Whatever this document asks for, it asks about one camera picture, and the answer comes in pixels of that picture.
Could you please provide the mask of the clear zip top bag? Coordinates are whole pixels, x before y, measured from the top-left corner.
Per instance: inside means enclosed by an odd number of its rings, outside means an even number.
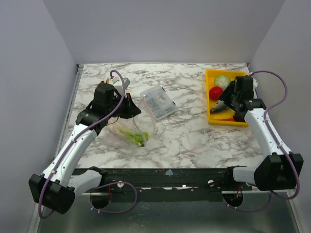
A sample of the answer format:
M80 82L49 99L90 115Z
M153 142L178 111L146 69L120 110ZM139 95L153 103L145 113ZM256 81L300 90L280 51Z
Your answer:
M106 145L114 147L116 149L141 148L140 146L135 145L128 140L116 135L114 133L115 127L127 128L136 133L150 133L151 136L149 137L149 140L153 137L156 132L156 120L153 117L151 110L146 104L144 98L142 98L142 100L138 104L138 108L141 110L141 114L134 118L122 119L116 117L109 120L108 125L104 128L104 142Z

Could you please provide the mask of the pale green celery stalk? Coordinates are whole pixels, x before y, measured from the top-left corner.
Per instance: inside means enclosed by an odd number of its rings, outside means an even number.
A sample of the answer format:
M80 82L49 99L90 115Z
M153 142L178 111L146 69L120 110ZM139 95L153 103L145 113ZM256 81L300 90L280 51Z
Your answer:
M132 130L129 130L127 128L123 127L115 127L114 133L123 139L128 140L129 142L138 145L140 147L145 146L145 142L149 140L149 137L151 136L150 133L142 132L142 133L136 133Z

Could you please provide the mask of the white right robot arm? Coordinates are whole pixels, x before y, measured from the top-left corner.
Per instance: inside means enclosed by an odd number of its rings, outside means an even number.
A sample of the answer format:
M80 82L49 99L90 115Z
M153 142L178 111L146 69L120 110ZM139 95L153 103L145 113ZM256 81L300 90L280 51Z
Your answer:
M265 104L254 98L253 78L237 76L219 99L248 124L263 156L258 165L228 168L224 186L235 190L241 183L247 183L260 191L297 188L303 158L285 145L271 123Z

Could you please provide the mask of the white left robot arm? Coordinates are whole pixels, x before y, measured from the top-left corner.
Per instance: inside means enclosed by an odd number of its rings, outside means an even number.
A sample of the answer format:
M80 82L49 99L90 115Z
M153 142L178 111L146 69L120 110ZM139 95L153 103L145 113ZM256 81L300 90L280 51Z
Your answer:
M43 214L43 207L49 208L52 213L64 214L77 196L92 189L102 192L116 184L108 183L107 171L95 166L81 175L74 176L73 172L88 146L108 125L110 118L130 119L139 114L141 110L133 103L125 85L119 90L112 84L98 84L93 100L78 114L64 147L41 175L33 174L29 179L31 194L38 203L41 219L50 217L50 214Z

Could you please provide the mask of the red tomato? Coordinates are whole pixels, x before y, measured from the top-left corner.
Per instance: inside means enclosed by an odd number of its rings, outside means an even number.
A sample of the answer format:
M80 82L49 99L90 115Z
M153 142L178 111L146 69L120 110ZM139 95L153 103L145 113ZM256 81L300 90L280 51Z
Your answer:
M223 90L218 87L218 86L214 86L209 90L208 96L211 100L213 101L217 101L219 96L223 93Z

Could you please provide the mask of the green cabbage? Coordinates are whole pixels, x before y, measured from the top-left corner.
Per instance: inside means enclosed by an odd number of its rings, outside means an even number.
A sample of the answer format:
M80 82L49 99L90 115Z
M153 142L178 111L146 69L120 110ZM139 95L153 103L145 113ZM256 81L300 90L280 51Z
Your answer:
M231 79L226 75L218 75L214 79L214 85L220 87L221 89L226 89L230 82Z

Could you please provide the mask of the orange carrot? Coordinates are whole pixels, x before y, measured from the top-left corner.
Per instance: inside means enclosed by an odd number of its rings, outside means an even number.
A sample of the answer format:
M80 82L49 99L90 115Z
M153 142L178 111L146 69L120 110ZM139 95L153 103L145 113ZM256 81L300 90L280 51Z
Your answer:
M233 119L233 118L224 118L224 119L216 119L216 121L231 121L231 122L235 122L235 119Z

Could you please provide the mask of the dark red beet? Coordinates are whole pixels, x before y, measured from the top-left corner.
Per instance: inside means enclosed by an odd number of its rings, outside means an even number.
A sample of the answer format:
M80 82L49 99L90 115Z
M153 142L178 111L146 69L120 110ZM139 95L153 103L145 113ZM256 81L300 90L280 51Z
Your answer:
M233 118L236 122L245 122L243 117L241 117L237 112L233 115Z

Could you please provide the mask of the yellow plastic bin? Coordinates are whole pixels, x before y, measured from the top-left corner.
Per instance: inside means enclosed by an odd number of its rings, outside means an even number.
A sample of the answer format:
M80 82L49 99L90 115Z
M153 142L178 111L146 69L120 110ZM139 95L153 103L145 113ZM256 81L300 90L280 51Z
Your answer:
M206 75L206 90L207 90L207 121L209 125L219 125L219 126L232 126L232 127L248 127L248 124L245 122L231 122L231 121L216 121L216 119L224 118L233 118L235 112L232 109L226 109L219 113L210 113L210 109L215 104L216 101L213 101L209 98L209 90L214 87L214 79L218 75L226 75L231 81L235 80L236 76L245 76L246 73L243 71L233 71L233 70L218 70L218 69L207 69L205 72Z

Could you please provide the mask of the clear plastic screw box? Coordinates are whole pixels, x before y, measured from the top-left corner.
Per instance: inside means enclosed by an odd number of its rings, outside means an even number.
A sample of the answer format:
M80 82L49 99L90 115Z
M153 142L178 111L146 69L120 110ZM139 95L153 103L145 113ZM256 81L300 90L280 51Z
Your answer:
M146 104L156 121L173 114L176 110L176 104L170 99L164 88L160 85L153 86L140 93L142 98L146 97Z

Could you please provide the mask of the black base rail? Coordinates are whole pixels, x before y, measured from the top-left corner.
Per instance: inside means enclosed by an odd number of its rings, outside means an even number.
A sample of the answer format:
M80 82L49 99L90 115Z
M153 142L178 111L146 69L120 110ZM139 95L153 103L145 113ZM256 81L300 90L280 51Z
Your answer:
M107 168L101 184L124 181L110 188L88 191L95 200L111 197L112 202L173 202L222 201L222 194L234 194L252 188L246 184L229 182L224 168Z

